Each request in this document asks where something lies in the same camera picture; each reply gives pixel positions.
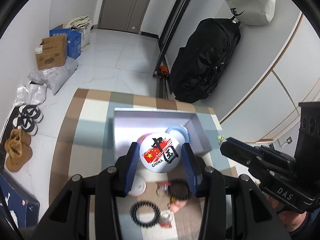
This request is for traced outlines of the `person's right hand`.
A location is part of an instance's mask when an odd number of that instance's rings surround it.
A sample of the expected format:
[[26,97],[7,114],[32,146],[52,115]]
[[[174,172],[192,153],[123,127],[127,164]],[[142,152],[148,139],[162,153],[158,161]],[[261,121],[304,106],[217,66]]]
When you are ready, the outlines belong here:
[[[275,210],[280,207],[280,202],[278,202],[276,199],[269,195],[267,195],[266,198]],[[293,232],[303,224],[307,217],[307,212],[297,213],[295,211],[283,211],[278,215],[278,217],[284,224],[287,232]]]

